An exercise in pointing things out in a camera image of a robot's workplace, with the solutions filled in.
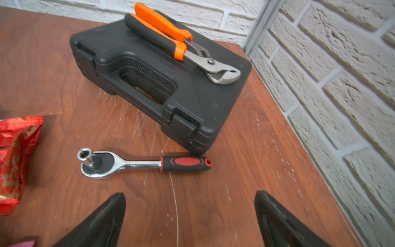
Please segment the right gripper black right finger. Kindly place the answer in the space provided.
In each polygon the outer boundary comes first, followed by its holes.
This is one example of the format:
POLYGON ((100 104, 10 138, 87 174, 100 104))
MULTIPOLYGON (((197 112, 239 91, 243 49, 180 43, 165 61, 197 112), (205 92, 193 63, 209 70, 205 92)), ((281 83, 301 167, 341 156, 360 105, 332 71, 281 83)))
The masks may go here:
POLYGON ((256 192, 254 206, 266 247, 328 247, 267 191, 256 192))

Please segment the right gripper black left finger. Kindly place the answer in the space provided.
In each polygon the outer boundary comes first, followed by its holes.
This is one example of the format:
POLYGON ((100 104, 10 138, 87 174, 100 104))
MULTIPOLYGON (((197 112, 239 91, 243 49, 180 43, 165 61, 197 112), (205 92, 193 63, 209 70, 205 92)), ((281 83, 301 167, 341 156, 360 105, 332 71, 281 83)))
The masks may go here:
POLYGON ((126 209, 122 192, 111 195, 100 207, 85 218, 55 247, 115 247, 121 232, 126 209))

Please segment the pink tea bag with barcode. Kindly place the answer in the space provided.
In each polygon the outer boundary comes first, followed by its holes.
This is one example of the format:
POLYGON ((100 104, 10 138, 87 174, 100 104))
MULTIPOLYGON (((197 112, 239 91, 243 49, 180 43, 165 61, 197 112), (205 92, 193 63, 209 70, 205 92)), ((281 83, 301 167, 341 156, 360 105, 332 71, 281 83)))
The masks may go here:
POLYGON ((24 241, 17 244, 9 245, 8 247, 35 247, 36 242, 33 241, 24 241))

